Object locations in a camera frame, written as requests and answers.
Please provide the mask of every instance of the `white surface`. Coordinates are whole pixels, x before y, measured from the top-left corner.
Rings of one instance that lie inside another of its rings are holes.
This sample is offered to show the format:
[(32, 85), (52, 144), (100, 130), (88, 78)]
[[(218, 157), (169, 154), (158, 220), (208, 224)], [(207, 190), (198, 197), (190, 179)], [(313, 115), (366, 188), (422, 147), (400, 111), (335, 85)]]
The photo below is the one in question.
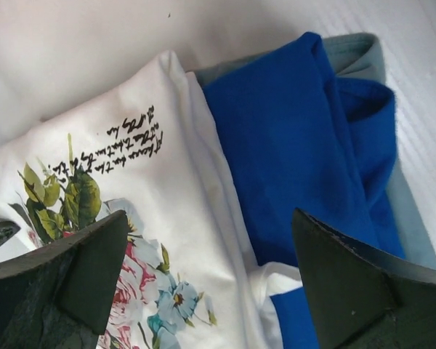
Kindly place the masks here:
[(382, 39), (403, 169), (436, 248), (436, 0), (0, 0), (0, 143), (163, 49), (191, 69), (305, 31)]

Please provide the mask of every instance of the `green leaf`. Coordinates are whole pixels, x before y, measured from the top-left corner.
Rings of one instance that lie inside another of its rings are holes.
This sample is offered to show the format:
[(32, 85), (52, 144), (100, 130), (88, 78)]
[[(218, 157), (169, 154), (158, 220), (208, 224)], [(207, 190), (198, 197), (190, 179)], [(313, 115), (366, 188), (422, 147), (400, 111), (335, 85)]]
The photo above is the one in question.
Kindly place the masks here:
[(153, 340), (152, 349), (160, 349), (160, 337), (156, 337)]
[(102, 201), (95, 180), (81, 169), (76, 169), (65, 190), (65, 211), (73, 227), (81, 230), (95, 221)]
[(39, 176), (31, 169), (26, 162), (23, 174), (20, 174), (24, 179), (24, 189), (32, 201), (42, 202), (45, 197), (45, 189), (39, 179)]
[(60, 184), (58, 183), (57, 176), (52, 174), (44, 181), (45, 196), (42, 203), (45, 207), (52, 207), (60, 198)]
[(161, 262), (158, 265), (157, 270), (161, 271), (165, 275), (169, 274), (169, 269), (166, 267), (165, 263), (163, 262)]
[(166, 271), (169, 271), (169, 254), (163, 244), (161, 244), (161, 256), (163, 258), (163, 264), (166, 268)]
[(70, 227), (70, 219), (68, 217), (68, 213), (66, 213), (66, 208), (65, 208), (65, 202), (64, 201), (62, 201), (62, 205), (60, 207), (60, 214), (62, 215), (63, 220), (65, 221), (65, 224)]
[(33, 228), (33, 224), (30, 221), (30, 218), (28, 216), (28, 214), (26, 213), (26, 211), (23, 209), (23, 207), (19, 204), (8, 204), (12, 209), (14, 209), (16, 211), (16, 213), (19, 214), (19, 216), (21, 218), (24, 219), (24, 221), (26, 222), (26, 224), (30, 227)]
[(63, 226), (65, 221), (61, 214), (53, 212), (51, 209), (42, 209), (37, 211), (37, 216), (41, 221), (42, 227), (52, 240), (63, 237)]
[(110, 336), (110, 349), (122, 349), (124, 346), (117, 340), (114, 336), (111, 334), (108, 334)]
[(71, 174), (74, 175), (73, 143), (71, 142), (71, 133), (68, 133), (68, 147), (69, 147), (69, 152), (70, 152), (70, 170), (71, 170)]
[(218, 326), (217, 317), (215, 316), (214, 312), (209, 310), (208, 313), (210, 324)]
[(138, 327), (139, 327), (139, 329), (140, 329), (140, 333), (142, 333), (142, 339), (144, 340), (144, 344), (145, 344), (145, 346), (146, 346), (147, 348), (149, 348), (149, 346), (148, 346), (148, 344), (147, 344), (147, 337), (145, 336), (145, 331), (144, 331), (142, 325), (140, 324), (140, 322), (137, 322), (137, 325), (138, 325)]
[(194, 323), (191, 320), (189, 320), (188, 318), (185, 318), (184, 321), (188, 326), (195, 327)]
[(28, 198), (26, 201), (26, 209), (28, 209), (29, 218), (31, 219), (37, 235), (39, 235), (39, 238), (41, 238), (44, 244), (51, 243), (53, 239), (49, 236), (49, 234), (47, 234), (47, 231), (42, 226), (41, 220), (37, 215), (37, 211), (45, 209), (45, 206), (40, 202), (35, 202), (31, 198)]
[(41, 169), (42, 169), (42, 172), (45, 174), (45, 175), (47, 175), (48, 173), (49, 173), (49, 170), (45, 167), (45, 165), (44, 165), (44, 163), (41, 161), (41, 159), (39, 159), (39, 158), (36, 158), (36, 160), (37, 160), (37, 162), (39, 163), (39, 165), (40, 165), (40, 167), (41, 167)]

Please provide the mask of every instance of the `fabric fold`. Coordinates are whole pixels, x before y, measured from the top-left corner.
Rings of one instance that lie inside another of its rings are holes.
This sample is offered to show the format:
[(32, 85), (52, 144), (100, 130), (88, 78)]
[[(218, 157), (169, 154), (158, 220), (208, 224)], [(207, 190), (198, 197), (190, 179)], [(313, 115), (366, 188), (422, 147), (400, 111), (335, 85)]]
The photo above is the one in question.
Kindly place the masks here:
[[(323, 45), (337, 76), (385, 83), (386, 71), (382, 48), (375, 35), (355, 33), (334, 36), (324, 39)], [(214, 67), (196, 71), (195, 74), (199, 83), (205, 86), (227, 73), (242, 68), (262, 55), (264, 54), (220, 63)], [(388, 207), (391, 206), (405, 257), (416, 264), (436, 269), (436, 254), (411, 190), (402, 173), (400, 159), (396, 160), (387, 183), (387, 198), (381, 198), (380, 201), (379, 205), (372, 209), (374, 212), (371, 214), (389, 216), (390, 209)]]
[(0, 217), (30, 249), (118, 210), (130, 231), (99, 348), (283, 348), (262, 308), (298, 270), (257, 265), (202, 89), (173, 52), (0, 148)]
[[(393, 216), (385, 230), (371, 212), (376, 205), (387, 208), (380, 199), (395, 160), (394, 95), (388, 88), (337, 79), (321, 38), (306, 33), (203, 90), (260, 265), (296, 265), (288, 224), (294, 207), (403, 256)], [(361, 156), (374, 157), (372, 168), (360, 168), (355, 146), (363, 145), (356, 137), (364, 130), (351, 123), (376, 122), (378, 113), (392, 121), (393, 138), (385, 152), (374, 153), (371, 144)], [(272, 300), (285, 348), (316, 348), (303, 289)]]

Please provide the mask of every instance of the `folded clothing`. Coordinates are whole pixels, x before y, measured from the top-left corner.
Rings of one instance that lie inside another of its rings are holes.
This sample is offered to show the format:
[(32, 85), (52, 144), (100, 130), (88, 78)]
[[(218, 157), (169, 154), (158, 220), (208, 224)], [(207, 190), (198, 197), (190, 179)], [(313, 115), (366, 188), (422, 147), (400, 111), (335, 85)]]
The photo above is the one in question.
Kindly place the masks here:
[[(331, 67), (337, 76), (354, 79), (386, 81), (384, 59), (378, 38), (370, 33), (333, 36), (323, 40)], [(260, 58), (263, 54), (195, 71), (201, 86)], [(436, 269), (436, 253), (419, 214), (411, 189), (397, 159), (387, 183), (387, 198), (394, 214), (405, 258), (424, 267)]]
[(259, 307), (298, 270), (258, 268), (202, 90), (172, 52), (0, 148), (0, 217), (30, 249), (119, 209), (131, 232), (99, 348), (282, 348)]
[[(296, 265), (295, 207), (403, 256), (384, 191), (397, 155), (392, 91), (336, 78), (313, 33), (203, 90), (259, 264)], [(317, 348), (303, 291), (273, 302), (285, 348)]]

